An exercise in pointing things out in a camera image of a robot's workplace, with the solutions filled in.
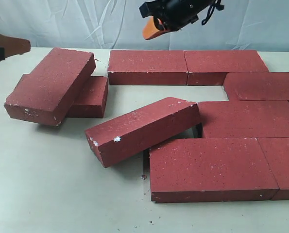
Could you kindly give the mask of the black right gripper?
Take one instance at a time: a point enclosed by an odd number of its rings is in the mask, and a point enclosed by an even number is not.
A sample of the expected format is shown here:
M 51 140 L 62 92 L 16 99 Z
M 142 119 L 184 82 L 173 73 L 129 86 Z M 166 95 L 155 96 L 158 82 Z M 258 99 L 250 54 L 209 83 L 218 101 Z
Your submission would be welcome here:
M 151 40 L 169 32 L 176 32 L 199 20 L 198 14 L 208 9 L 201 21 L 204 26 L 217 9 L 216 0 L 153 0 L 146 1 L 139 11 L 143 18 L 150 17 L 142 31 L 145 40 Z

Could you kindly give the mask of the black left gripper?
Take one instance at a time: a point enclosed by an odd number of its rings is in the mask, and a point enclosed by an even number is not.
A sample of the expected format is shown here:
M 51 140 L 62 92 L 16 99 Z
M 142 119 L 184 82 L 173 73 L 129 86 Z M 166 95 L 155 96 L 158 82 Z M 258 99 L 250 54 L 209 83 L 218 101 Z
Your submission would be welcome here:
M 30 50 L 29 40 L 0 34 L 0 61 L 10 56 L 22 55 Z

